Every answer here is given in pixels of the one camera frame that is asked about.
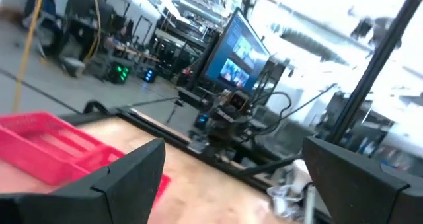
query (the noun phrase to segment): computer monitor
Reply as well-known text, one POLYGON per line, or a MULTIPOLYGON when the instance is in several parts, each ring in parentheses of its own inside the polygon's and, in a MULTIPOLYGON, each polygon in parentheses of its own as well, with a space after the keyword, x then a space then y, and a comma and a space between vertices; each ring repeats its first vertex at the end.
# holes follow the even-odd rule
POLYGON ((251 94, 270 54, 237 9, 206 63, 204 77, 251 94))

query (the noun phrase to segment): desk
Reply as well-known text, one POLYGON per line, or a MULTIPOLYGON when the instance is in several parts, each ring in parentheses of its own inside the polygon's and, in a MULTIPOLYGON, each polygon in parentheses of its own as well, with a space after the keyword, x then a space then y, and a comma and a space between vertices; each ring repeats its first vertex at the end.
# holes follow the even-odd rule
MULTIPOLYGON (((116 117, 80 128, 124 152, 155 138, 116 117)), ((163 172, 172 181, 151 212, 149 224, 288 224, 273 215, 266 195, 167 144, 163 172)), ((7 177, 7 182, 0 183, 0 192, 46 193, 57 188, 1 161, 0 173, 7 177)))

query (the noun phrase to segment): gray floor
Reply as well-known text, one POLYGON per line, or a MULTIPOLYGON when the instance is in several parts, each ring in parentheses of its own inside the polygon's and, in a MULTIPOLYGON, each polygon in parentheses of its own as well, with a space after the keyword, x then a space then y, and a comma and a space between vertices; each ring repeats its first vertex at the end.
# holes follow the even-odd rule
MULTIPOLYGON (((25 41, 23 32, 7 22, 0 22, 0 113, 12 112, 16 78, 19 72, 23 46, 16 47, 16 42, 25 41)), ((84 76, 71 78, 53 63, 42 61, 33 46, 28 58, 24 82, 44 93, 62 101, 68 106, 82 110, 88 100, 97 100, 107 107, 123 106, 138 102, 153 101, 175 97, 177 92, 168 81, 157 79, 153 84, 141 79, 130 78, 125 85, 102 83, 98 79, 84 76)), ((154 119, 165 123, 173 108, 172 102, 160 102, 136 107, 154 119)), ((72 111, 37 93, 33 89, 22 86, 20 111, 28 112, 45 110, 53 114, 68 114, 72 111)), ((196 111, 189 105, 177 108, 169 126, 186 133, 194 121, 196 111)))

